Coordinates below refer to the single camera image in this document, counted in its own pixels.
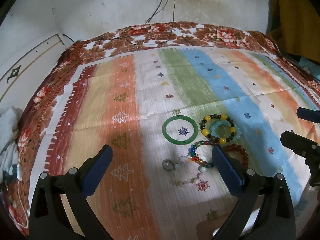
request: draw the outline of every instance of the yellow and black beaded bracelet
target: yellow and black beaded bracelet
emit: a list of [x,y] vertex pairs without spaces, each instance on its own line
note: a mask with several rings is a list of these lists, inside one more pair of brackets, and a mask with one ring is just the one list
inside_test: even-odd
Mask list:
[[[221,120],[226,120],[230,123],[230,136],[228,138],[219,138],[212,136],[210,134],[210,131],[205,127],[205,124],[209,122],[211,119],[221,119]],[[230,117],[227,117],[225,114],[211,114],[207,115],[203,118],[203,120],[200,122],[200,130],[201,133],[207,137],[211,142],[213,143],[220,143],[224,144],[226,142],[230,142],[233,140],[235,134],[236,134],[236,128],[235,124],[233,123],[233,120]]]

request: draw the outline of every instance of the orange stripe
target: orange stripe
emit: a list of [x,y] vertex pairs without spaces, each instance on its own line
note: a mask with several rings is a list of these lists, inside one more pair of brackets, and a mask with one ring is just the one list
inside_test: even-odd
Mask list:
[[248,76],[254,79],[256,83],[258,83],[261,87],[273,88],[273,92],[275,93],[268,93],[266,95],[280,110],[284,118],[292,124],[297,133],[299,133],[301,136],[308,136],[308,138],[311,140],[319,141],[314,124],[299,119],[296,116],[296,111],[299,108],[299,105],[291,96],[291,94],[286,91],[285,88],[282,87],[269,72],[259,68],[259,66],[253,60],[248,58],[242,52],[232,51],[231,54],[242,61],[243,65],[241,64],[241,68],[246,71]]
[[[133,55],[118,57],[113,65],[115,71],[109,79],[114,84],[104,99],[107,107],[102,118],[104,125],[99,132],[100,140],[113,148],[113,161],[100,182],[98,217],[114,239],[128,239],[129,236],[133,239],[138,235],[139,240],[156,240],[160,237],[149,208],[149,180],[142,163]],[[123,82],[130,85],[121,87]],[[122,112],[125,122],[112,120],[113,116]],[[128,181],[125,179],[126,168],[129,170]]]

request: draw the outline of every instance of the mustard yellow cloth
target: mustard yellow cloth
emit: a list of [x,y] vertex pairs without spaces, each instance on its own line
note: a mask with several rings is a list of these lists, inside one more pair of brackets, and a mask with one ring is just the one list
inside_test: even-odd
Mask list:
[[272,0],[271,17],[280,26],[268,35],[281,51],[320,62],[320,17],[309,0]]

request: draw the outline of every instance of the white cloth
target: white cloth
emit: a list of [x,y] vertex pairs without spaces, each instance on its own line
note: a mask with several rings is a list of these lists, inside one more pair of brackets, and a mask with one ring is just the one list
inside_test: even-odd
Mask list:
[[15,139],[18,136],[18,114],[12,106],[0,109],[0,184],[4,172],[13,175],[13,166],[18,164],[18,148]]

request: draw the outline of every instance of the blue gripper pad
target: blue gripper pad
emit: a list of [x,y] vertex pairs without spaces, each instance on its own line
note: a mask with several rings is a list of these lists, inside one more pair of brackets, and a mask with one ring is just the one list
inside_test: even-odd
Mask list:
[[299,107],[297,117],[314,123],[320,123],[320,112]]
[[82,166],[89,166],[89,169],[86,169],[87,167],[84,168],[86,174],[82,179],[81,195],[84,198],[93,195],[112,162],[112,156],[112,148],[109,145],[105,145],[94,158],[87,159],[84,162]]
[[243,181],[218,146],[214,146],[212,149],[212,160],[230,194],[235,197],[241,197],[243,193]]

